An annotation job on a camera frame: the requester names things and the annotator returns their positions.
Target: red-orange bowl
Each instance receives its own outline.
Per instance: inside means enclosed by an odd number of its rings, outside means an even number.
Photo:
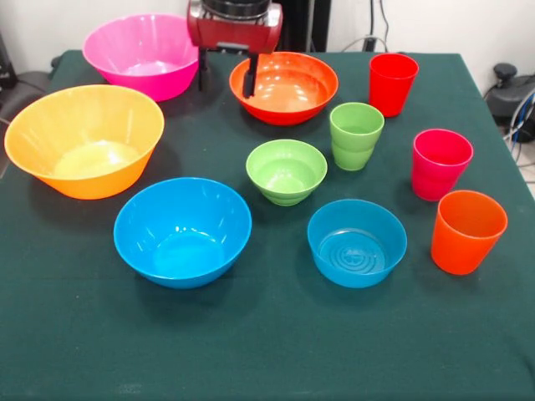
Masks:
[[[312,119],[338,90],[338,76],[325,62],[307,54],[261,54],[254,95],[243,97],[249,60],[231,72],[231,91],[251,115],[273,125],[296,125]]]

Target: yellow bowl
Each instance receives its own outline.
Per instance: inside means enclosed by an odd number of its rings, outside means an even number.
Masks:
[[[30,104],[9,125],[6,154],[62,194],[101,199],[134,184],[164,129],[148,96],[113,85],[60,90]]]

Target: green table cover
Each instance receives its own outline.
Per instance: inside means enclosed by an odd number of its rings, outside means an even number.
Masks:
[[[0,398],[169,400],[534,399],[535,205],[461,57],[420,63],[402,115],[386,121],[365,170],[337,168],[329,111],[366,101],[369,53],[322,53],[339,75],[327,109],[280,128],[247,114],[227,77],[239,58],[210,54],[211,89],[196,82],[164,102],[166,129],[145,173],[105,200],[69,199],[11,165],[0,180]],[[104,80],[69,51],[52,90]],[[463,133],[475,157],[457,188],[507,210],[509,228],[479,270],[453,277],[431,261],[436,204],[410,189],[411,141],[423,129]],[[245,160],[266,140],[294,138],[328,158],[301,204],[271,204]],[[177,176],[219,180],[251,207],[251,239],[211,285],[173,291],[138,276],[115,251],[120,207]],[[405,258],[377,287],[349,290],[316,270],[308,219],[341,198],[393,211]]]

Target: plastic bowl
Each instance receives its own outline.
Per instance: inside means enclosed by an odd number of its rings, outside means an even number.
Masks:
[[[120,256],[148,280],[194,288],[216,280],[251,235],[251,212],[235,190],[203,178],[162,181],[135,195],[115,220]]]
[[[253,184],[271,202],[293,206],[324,180],[327,160],[300,140],[271,140],[251,152],[246,169]]]
[[[338,77],[317,58],[301,53],[261,54],[254,96],[243,97],[243,76],[249,60],[234,68],[231,91],[245,110],[273,125],[295,125],[312,119],[338,90]]]
[[[373,286],[389,275],[407,249],[401,222],[366,200],[337,200],[308,223],[308,244],[319,271],[343,287]]]
[[[4,142],[21,170],[67,196],[100,199],[140,178],[163,129],[160,107],[144,94],[88,85],[30,104]]]
[[[186,20],[170,14],[110,21],[85,39],[84,57],[111,84],[139,90],[157,102],[184,92],[198,67]]]

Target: blue bowl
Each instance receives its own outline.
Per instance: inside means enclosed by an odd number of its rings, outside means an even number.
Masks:
[[[235,190],[213,180],[162,181],[131,198],[115,220],[120,256],[143,277],[171,288],[216,280],[251,235],[251,212]]]
[[[337,200],[320,208],[308,223],[308,244],[319,271],[349,288],[385,279],[407,250],[401,222],[366,200]]]

